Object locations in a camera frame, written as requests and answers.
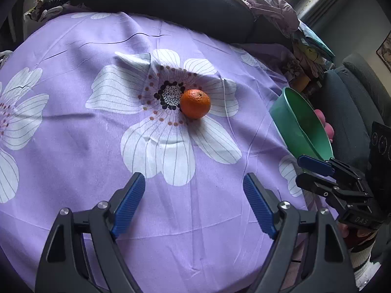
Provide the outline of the striped right sleeve forearm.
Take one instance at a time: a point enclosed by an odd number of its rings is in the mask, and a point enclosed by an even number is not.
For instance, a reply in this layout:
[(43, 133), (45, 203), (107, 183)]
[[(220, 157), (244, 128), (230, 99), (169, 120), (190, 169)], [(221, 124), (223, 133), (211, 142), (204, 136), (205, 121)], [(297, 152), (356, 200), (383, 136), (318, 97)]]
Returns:
[(376, 238), (366, 240), (349, 250), (356, 286), (361, 291), (377, 273), (381, 264), (370, 261)]

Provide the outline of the person's right hand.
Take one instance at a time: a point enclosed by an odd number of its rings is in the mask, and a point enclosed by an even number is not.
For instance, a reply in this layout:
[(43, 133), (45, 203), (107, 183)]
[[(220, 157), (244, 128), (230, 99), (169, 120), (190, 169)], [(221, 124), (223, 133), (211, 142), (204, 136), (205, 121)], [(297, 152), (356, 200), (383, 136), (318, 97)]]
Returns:
[(337, 226), (348, 249), (356, 247), (376, 236), (376, 231), (359, 229), (340, 222)]

